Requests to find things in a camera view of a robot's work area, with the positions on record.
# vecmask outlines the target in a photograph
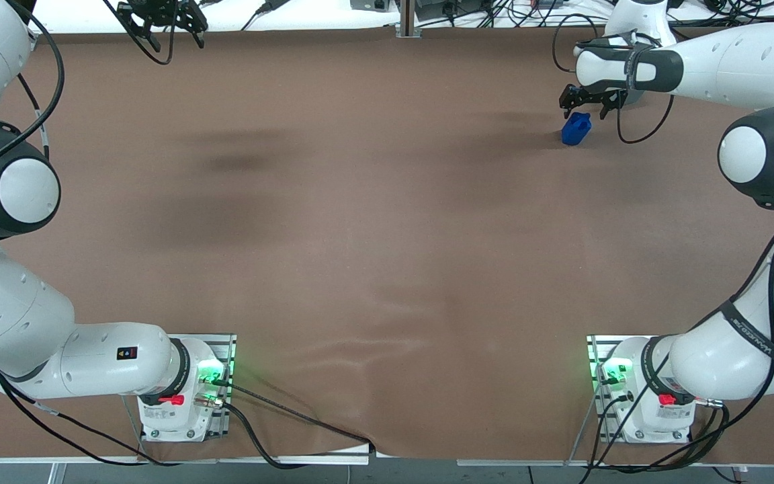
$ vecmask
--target blue block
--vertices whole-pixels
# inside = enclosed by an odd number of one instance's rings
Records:
[[[566,124],[563,125],[563,129],[560,130],[560,138],[563,144],[574,147],[581,143],[584,137],[592,128],[590,123],[590,114],[588,113],[572,113],[569,119],[566,120]]]

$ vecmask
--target table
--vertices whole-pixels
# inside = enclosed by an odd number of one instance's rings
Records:
[[[116,5],[117,0],[110,0]],[[222,0],[220,3],[203,8],[210,30],[213,32],[237,31],[246,24],[250,15],[262,4],[262,0]],[[529,0],[516,0],[518,12],[529,12]],[[555,9],[549,17],[549,25],[556,25],[569,13],[584,13],[602,17],[600,22],[611,15],[608,0],[570,0],[561,9]],[[698,0],[685,0],[678,9],[669,11],[672,22],[705,19],[712,16],[706,6]],[[35,15],[52,32],[57,34],[108,34],[123,32],[123,28],[110,13],[102,0],[38,0]],[[774,15],[774,5],[768,6],[761,15]],[[484,13],[468,15],[457,19],[457,27],[473,28],[479,25]],[[399,22],[395,4],[390,4],[386,13],[352,10],[347,0],[289,0],[289,3],[274,12],[262,15],[248,30],[334,30],[335,28],[378,28],[385,24]],[[523,25],[531,27],[540,24],[540,19],[529,18]],[[568,19],[566,24],[586,24],[583,19]],[[498,28],[513,27],[506,15],[495,21]],[[427,27],[447,27],[446,21]]]
[[[561,36],[565,62],[590,31]],[[538,48],[550,40],[544,28],[211,34],[162,68],[123,36],[62,38],[67,85],[48,126],[61,210],[4,246],[81,323],[239,335],[239,384],[381,453],[562,462],[592,393],[587,334],[687,329],[741,283],[774,212],[716,167],[744,110],[678,100],[629,147],[594,116],[583,144],[563,146],[556,99],[574,79]],[[48,48],[25,74],[46,100]],[[0,116],[25,126],[18,88]],[[626,136],[666,104],[648,94],[627,108]],[[48,404],[133,442],[117,396]],[[354,445],[242,407],[271,453]],[[240,429],[148,449],[255,454]],[[609,462],[660,451],[617,448]],[[74,456],[0,395],[0,458]],[[774,465],[774,395],[707,462]]]

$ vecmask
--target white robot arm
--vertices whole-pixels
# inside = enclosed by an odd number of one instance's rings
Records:
[[[30,31],[0,0],[0,97],[24,67]],[[0,121],[0,148],[19,131]],[[58,210],[55,170],[26,141],[0,157],[0,239],[41,229]],[[33,399],[138,395],[157,440],[200,441],[224,366],[204,342],[156,325],[75,324],[71,302],[0,248],[0,373]]]
[[[774,24],[730,28],[672,41],[666,2],[620,0],[606,37],[578,44],[580,88],[568,86],[561,107],[584,101],[618,108],[627,89],[701,99],[755,113],[728,127],[719,143],[722,174],[759,206],[774,209]],[[770,334],[770,259],[749,285],[684,334],[624,340],[600,368],[612,398],[653,390],[639,402],[623,437],[632,443],[682,442],[693,399],[745,399],[766,382],[774,359]],[[658,374],[655,370],[661,362]],[[774,393],[774,375],[766,393]],[[618,404],[623,417],[632,402]]]

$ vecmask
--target cable strap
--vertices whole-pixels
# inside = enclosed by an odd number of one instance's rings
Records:
[[[734,306],[734,303],[729,299],[722,303],[719,307],[719,311],[725,318],[725,321],[734,328],[734,330],[740,334],[747,342],[751,343],[756,349],[761,350],[766,356],[774,360],[774,343],[770,338],[765,337],[764,333],[758,331],[748,322],[748,319],[744,318],[740,310]]]

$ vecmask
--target metal frame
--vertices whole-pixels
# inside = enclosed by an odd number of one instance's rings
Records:
[[[399,25],[396,26],[396,37],[419,39],[422,36],[422,31],[420,28],[414,27],[417,0],[402,0],[402,6],[400,6],[399,10]]]

